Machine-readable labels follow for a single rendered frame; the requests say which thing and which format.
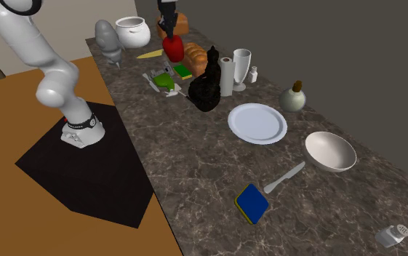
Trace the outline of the yellow wedge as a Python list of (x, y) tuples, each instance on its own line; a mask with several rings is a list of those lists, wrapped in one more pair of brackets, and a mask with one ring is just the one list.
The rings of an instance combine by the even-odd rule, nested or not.
[(159, 57), (163, 53), (163, 49), (158, 49), (152, 52), (147, 52), (145, 54), (137, 56), (137, 59), (146, 59), (146, 58), (152, 58), (152, 57)]

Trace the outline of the golden bread loaf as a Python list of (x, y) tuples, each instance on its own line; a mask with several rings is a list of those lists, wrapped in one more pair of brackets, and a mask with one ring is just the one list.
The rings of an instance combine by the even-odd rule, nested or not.
[(184, 43), (184, 58), (182, 64), (193, 74), (199, 77), (207, 66), (207, 52), (193, 42)]

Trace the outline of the green and yellow sponge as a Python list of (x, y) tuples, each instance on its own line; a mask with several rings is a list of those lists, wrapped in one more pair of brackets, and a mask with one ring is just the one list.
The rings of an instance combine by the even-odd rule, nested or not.
[(173, 67), (174, 72), (182, 79), (189, 79), (193, 74), (182, 64)]

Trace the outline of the grey rocket figure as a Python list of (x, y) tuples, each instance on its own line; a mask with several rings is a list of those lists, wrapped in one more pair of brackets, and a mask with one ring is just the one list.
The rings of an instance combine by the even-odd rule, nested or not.
[(96, 43), (109, 64), (120, 68), (122, 50), (125, 50), (113, 26), (107, 20), (98, 20), (95, 23)]

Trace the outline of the green spray bottle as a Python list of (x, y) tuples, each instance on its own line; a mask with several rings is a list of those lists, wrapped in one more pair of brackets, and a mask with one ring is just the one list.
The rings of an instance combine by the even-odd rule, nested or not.
[(168, 73), (162, 73), (153, 77), (153, 82), (157, 87), (166, 88), (167, 97), (172, 97), (179, 94), (181, 88), (176, 88), (176, 83)]

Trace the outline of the small grey knife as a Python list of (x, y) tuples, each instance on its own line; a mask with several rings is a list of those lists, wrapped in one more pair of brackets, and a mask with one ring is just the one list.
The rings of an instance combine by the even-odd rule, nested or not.
[(153, 79), (146, 73), (143, 73), (142, 76), (148, 80), (148, 83), (150, 84), (150, 86), (156, 91), (156, 92), (160, 92), (159, 88), (156, 86), (156, 84), (153, 82)]

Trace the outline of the black cat figure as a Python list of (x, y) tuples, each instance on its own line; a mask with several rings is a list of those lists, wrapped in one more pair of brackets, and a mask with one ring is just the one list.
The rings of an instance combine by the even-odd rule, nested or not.
[(207, 51), (205, 72), (195, 78), (188, 88), (188, 99), (203, 112), (211, 111), (220, 102), (221, 67), (219, 52), (214, 46)]

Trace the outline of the white paper towel roll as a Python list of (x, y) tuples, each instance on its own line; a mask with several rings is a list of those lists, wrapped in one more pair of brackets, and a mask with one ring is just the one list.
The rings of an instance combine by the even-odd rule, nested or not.
[(220, 95), (228, 97), (232, 95), (233, 91), (233, 77), (235, 72), (235, 62), (229, 57), (222, 57), (220, 59)]

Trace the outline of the white goblet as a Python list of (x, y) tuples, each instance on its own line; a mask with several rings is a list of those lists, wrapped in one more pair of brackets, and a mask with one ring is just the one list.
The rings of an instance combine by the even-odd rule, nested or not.
[(241, 92), (246, 89), (244, 79), (249, 71), (251, 56), (252, 53), (248, 49), (233, 51), (233, 62), (235, 63), (233, 91)]

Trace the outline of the white plate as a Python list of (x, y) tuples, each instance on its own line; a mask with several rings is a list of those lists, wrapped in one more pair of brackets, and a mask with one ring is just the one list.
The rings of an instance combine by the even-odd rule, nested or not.
[(228, 115), (228, 126), (238, 138), (256, 145), (276, 143), (287, 133), (283, 115), (259, 103), (236, 106)]

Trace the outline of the round corked flask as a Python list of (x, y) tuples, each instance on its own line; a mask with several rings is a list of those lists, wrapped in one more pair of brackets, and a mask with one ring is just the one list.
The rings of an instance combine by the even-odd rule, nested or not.
[(279, 96), (279, 105), (283, 111), (298, 112), (306, 102), (305, 93), (302, 91), (303, 83), (297, 80), (292, 88), (285, 89)]

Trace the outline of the grey table knife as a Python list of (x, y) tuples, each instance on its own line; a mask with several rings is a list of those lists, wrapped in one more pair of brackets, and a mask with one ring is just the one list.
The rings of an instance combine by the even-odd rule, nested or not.
[(297, 166), (295, 166), (294, 168), (292, 168), (290, 171), (288, 171), (286, 174), (281, 176), (278, 180), (266, 185), (263, 188), (263, 191), (265, 193), (270, 193), (279, 183), (281, 183), (282, 181), (284, 181), (286, 179), (290, 179), (291, 177), (295, 176), (300, 170), (303, 169), (304, 166), (305, 166), (305, 162), (303, 161), (300, 164), (298, 164)]

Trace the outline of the blue and yellow sponge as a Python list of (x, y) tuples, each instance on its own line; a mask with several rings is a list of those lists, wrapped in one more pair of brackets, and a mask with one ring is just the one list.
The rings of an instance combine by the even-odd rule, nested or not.
[(257, 187), (249, 183), (234, 199), (234, 204), (249, 224), (257, 224), (263, 216), (269, 203)]

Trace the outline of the white bowl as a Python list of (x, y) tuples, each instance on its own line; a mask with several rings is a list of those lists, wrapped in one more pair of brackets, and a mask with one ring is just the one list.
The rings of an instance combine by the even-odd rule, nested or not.
[(353, 146), (331, 132), (309, 134), (304, 141), (304, 154), (312, 164), (328, 172), (344, 172), (357, 162)]

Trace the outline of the white shaker with grey cap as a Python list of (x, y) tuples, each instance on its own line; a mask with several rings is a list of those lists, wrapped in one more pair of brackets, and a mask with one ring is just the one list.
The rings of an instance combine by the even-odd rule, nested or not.
[(390, 225), (375, 235), (375, 239), (385, 248), (401, 243), (405, 237), (408, 237), (408, 228), (402, 224)]

